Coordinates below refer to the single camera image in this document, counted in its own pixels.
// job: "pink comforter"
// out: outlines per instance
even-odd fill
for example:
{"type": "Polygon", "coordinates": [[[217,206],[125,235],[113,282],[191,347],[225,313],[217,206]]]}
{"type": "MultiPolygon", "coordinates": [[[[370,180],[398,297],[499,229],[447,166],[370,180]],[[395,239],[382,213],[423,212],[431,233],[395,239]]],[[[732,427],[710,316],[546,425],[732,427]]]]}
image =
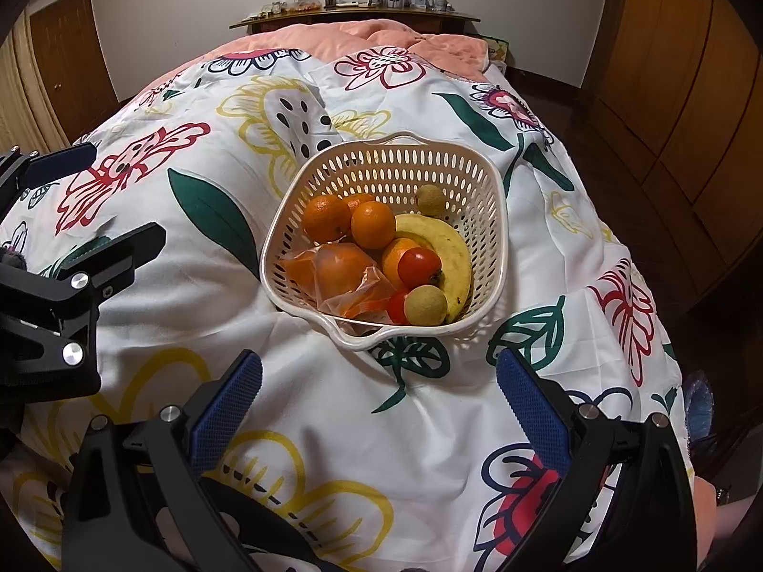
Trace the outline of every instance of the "pink comforter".
{"type": "Polygon", "coordinates": [[[331,62],[343,55],[381,45],[405,47],[443,71],[474,82],[487,81],[482,74],[488,64],[487,43],[482,39],[455,34],[419,34],[397,21],[379,19],[317,23],[314,26],[296,24],[275,32],[242,36],[178,66],[150,83],[146,89],[165,82],[191,64],[234,51],[301,49],[319,60],[331,62]]]}

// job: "bed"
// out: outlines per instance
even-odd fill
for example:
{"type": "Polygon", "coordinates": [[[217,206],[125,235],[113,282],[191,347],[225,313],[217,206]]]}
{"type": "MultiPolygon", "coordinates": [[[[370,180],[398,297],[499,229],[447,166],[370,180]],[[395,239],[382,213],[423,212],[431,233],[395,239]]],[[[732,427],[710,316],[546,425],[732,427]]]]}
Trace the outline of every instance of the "bed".
{"type": "MultiPolygon", "coordinates": [[[[495,384],[505,347],[609,417],[665,412],[693,476],[681,374],[657,306],[560,140],[485,68],[480,41],[329,25],[344,27],[245,37],[159,78],[79,140],[98,148],[92,168],[25,192],[0,225],[0,242],[46,276],[145,223],[167,232],[161,255],[102,307],[100,392],[29,406],[24,446],[0,464],[0,492],[54,566],[66,473],[54,477],[41,458],[71,471],[93,416],[140,421],[182,404],[243,348],[262,357],[262,392],[202,479],[266,570],[496,570],[558,479],[495,384]],[[310,156],[400,130],[464,144],[500,169],[509,279],[467,336],[340,351],[273,307],[258,254],[310,156]],[[262,513],[290,530],[263,542],[262,513]]],[[[617,475],[570,560],[594,543],[617,475]]],[[[155,513],[188,558],[167,510],[155,513]]]]}

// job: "green leaf print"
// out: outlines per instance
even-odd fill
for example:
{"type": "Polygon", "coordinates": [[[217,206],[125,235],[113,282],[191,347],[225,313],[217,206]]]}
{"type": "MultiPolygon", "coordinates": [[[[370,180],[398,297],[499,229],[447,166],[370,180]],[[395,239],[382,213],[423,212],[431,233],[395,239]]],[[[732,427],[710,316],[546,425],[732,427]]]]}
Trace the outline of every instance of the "green leaf print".
{"type": "Polygon", "coordinates": [[[201,178],[171,168],[167,174],[175,199],[191,223],[201,234],[228,250],[259,279],[257,244],[247,220],[230,196],[201,178]]]}
{"type": "Polygon", "coordinates": [[[398,390],[371,412],[384,412],[406,396],[402,370],[426,378],[442,378],[450,371],[448,351],[433,337],[392,337],[374,346],[369,354],[383,368],[392,368],[398,383],[398,390]]]}
{"type": "Polygon", "coordinates": [[[514,145],[510,144],[505,137],[499,133],[498,128],[490,120],[476,112],[469,105],[468,101],[458,94],[446,94],[434,92],[438,97],[444,98],[451,106],[456,116],[472,130],[472,133],[488,146],[497,148],[497,150],[509,150],[514,145]]]}
{"type": "Polygon", "coordinates": [[[514,160],[511,162],[509,169],[506,170],[506,176],[504,176],[504,194],[506,196],[509,195],[509,186],[511,185],[511,175],[514,173],[514,166],[516,165],[516,162],[522,158],[522,153],[524,152],[524,135],[522,133],[516,134],[516,143],[516,155],[514,156],[514,160]]]}
{"type": "Polygon", "coordinates": [[[673,408],[673,403],[675,402],[675,398],[678,395],[678,388],[671,388],[667,393],[665,393],[665,397],[663,398],[659,393],[653,393],[651,395],[651,399],[653,399],[655,402],[659,402],[660,404],[665,407],[665,410],[668,411],[668,414],[670,415],[670,411],[673,408]]]}
{"type": "Polygon", "coordinates": [[[32,210],[37,204],[42,202],[45,194],[51,190],[53,185],[58,185],[58,183],[48,183],[43,186],[38,186],[37,189],[34,190],[32,197],[29,199],[29,204],[27,205],[28,210],[32,210]]]}
{"type": "Polygon", "coordinates": [[[95,238],[91,238],[86,243],[75,247],[65,256],[60,257],[58,260],[52,263],[51,266],[45,267],[42,271],[40,271],[40,275],[44,277],[52,277],[52,279],[57,279],[61,267],[75,261],[78,257],[82,257],[83,255],[92,252],[94,249],[104,245],[105,243],[108,243],[109,241],[111,241],[111,239],[107,236],[97,236],[95,238]]]}
{"type": "Polygon", "coordinates": [[[560,186],[564,191],[575,191],[575,185],[562,172],[557,170],[543,154],[538,144],[533,142],[527,147],[524,154],[524,160],[533,166],[537,171],[547,175],[552,181],[560,186]]]}
{"type": "Polygon", "coordinates": [[[668,356],[669,356],[669,357],[670,357],[670,358],[671,358],[673,361],[678,361],[678,359],[676,359],[676,358],[675,358],[675,352],[674,352],[674,350],[673,350],[673,344],[663,344],[663,345],[662,345],[662,350],[664,350],[664,351],[665,351],[665,353],[667,353],[667,355],[668,355],[668,356]]]}
{"type": "Polygon", "coordinates": [[[565,317],[563,308],[565,296],[561,295],[556,305],[535,307],[514,314],[504,322],[487,344],[485,359],[495,366],[498,354],[505,348],[519,349],[533,370],[542,370],[549,365],[562,347],[565,335],[565,317]],[[533,348],[544,351],[543,357],[533,361],[533,348]]]}

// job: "wooden floor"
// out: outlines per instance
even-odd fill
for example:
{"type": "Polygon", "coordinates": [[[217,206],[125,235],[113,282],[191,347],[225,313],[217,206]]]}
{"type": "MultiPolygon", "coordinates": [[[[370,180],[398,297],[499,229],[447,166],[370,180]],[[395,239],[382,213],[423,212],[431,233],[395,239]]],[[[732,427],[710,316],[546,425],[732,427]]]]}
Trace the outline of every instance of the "wooden floor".
{"type": "Polygon", "coordinates": [[[763,306],[753,299],[731,318],[687,313],[697,294],[678,249],[619,157],[567,96],[550,97],[533,79],[510,78],[540,120],[565,144],[598,214],[631,251],[650,286],[684,376],[703,370],[716,401],[713,430],[763,403],[763,306]]]}

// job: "orange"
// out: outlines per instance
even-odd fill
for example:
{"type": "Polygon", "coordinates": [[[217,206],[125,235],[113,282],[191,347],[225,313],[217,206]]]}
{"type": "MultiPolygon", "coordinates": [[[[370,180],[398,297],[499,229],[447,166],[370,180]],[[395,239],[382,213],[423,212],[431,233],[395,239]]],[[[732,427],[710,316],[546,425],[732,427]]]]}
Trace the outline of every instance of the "orange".
{"type": "Polygon", "coordinates": [[[387,245],[387,248],[384,249],[384,253],[381,254],[381,272],[387,276],[390,283],[395,288],[398,288],[398,290],[403,287],[403,282],[400,281],[400,276],[398,275],[400,258],[402,258],[403,254],[409,249],[418,246],[419,244],[410,238],[396,238],[387,245]]]}
{"type": "Polygon", "coordinates": [[[305,294],[315,298],[315,272],[313,260],[315,250],[308,249],[296,255],[289,255],[281,260],[288,279],[300,287],[305,294]]]}
{"type": "Polygon", "coordinates": [[[342,198],[347,206],[350,207],[350,210],[352,212],[355,212],[356,208],[363,204],[364,202],[373,202],[375,200],[375,197],[371,194],[352,194],[351,196],[347,196],[345,198],[342,198]]]}
{"type": "Polygon", "coordinates": [[[302,216],[304,233],[318,243],[337,241],[350,229],[352,211],[337,196],[315,196],[302,216]]]}
{"type": "Polygon", "coordinates": [[[322,300],[357,290],[371,257],[354,243],[330,243],[315,254],[315,284],[322,300]]]}
{"type": "Polygon", "coordinates": [[[364,249],[383,249],[394,238],[392,209],[382,202],[364,202],[352,214],[352,238],[364,249]]]}

